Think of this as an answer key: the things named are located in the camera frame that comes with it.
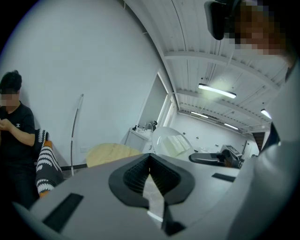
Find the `black vr headset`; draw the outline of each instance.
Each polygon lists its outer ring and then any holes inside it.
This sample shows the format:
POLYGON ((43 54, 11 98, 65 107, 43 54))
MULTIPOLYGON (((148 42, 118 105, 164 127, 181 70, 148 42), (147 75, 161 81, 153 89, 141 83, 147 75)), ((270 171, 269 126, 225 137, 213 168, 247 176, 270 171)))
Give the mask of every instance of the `black vr headset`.
POLYGON ((207 1, 204 4, 208 30, 216 40, 222 40, 224 35, 234 37, 233 13, 241 0, 207 1))

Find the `person's hand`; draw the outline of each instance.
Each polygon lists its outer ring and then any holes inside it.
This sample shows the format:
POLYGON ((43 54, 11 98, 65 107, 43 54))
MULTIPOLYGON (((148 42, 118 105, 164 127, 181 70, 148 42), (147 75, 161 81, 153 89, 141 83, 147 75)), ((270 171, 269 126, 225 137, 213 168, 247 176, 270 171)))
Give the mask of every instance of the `person's hand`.
POLYGON ((0 131, 10 131, 13 124, 8 119, 0 120, 0 131))

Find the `light fixture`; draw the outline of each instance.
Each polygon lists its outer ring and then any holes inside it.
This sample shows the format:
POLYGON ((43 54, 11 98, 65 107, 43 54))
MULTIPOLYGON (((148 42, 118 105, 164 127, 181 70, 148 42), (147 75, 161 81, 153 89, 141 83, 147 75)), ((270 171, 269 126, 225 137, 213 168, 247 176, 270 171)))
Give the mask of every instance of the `light fixture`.
POLYGON ((267 116, 268 118, 272 119, 271 116, 270 116, 270 114, 269 114, 265 109, 262 109, 262 110, 261 110, 261 113, 262 113, 263 115, 267 116))
POLYGON ((204 117, 204 118, 208 118, 208 116, 205 116, 205 115, 202 115, 202 114, 199 114, 197 112, 191 112, 192 114, 195 114, 195 115, 198 115, 198 116, 201 116, 201 117, 204 117))
POLYGON ((216 89, 216 88, 212 88, 212 87, 210 87, 209 85, 206 85, 206 84, 200 83, 199 88, 204 89, 204 90, 208 90, 208 91, 211 91, 211 92, 216 92, 216 93, 222 94, 222 95, 230 97, 230 98, 236 98, 235 93, 228 92, 228 91, 223 91, 223 90, 216 89))
POLYGON ((231 126, 231 125, 229 125, 229 124, 227 124, 227 123, 224 123, 224 125, 229 126, 229 127, 233 128, 233 129, 235 129, 235 130, 239 130, 237 127, 231 126))

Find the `floor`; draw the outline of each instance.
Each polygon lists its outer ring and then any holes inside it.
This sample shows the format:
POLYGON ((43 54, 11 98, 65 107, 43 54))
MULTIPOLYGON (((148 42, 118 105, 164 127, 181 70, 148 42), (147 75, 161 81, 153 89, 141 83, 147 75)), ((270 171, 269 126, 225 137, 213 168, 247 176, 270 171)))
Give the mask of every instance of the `floor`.
MULTIPOLYGON (((82 171, 84 168, 75 169, 74 174, 82 171)), ((68 179, 72 177, 71 170, 62 171, 64 179, 68 179)), ((160 191, 156 187, 151 175, 149 175, 148 179, 146 180, 143 197, 148 199, 149 201, 149 217, 154 221, 154 223, 161 228, 163 214, 164 214, 164 198, 161 195, 160 191)))

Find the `black pants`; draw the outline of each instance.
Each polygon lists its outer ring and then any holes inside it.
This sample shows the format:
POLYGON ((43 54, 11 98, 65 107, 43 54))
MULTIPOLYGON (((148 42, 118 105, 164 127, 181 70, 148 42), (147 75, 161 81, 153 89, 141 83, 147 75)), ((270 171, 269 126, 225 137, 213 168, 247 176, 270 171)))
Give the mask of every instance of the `black pants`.
POLYGON ((29 209, 39 198, 35 185, 35 167, 5 167, 5 170, 6 197, 9 201, 17 202, 29 209))

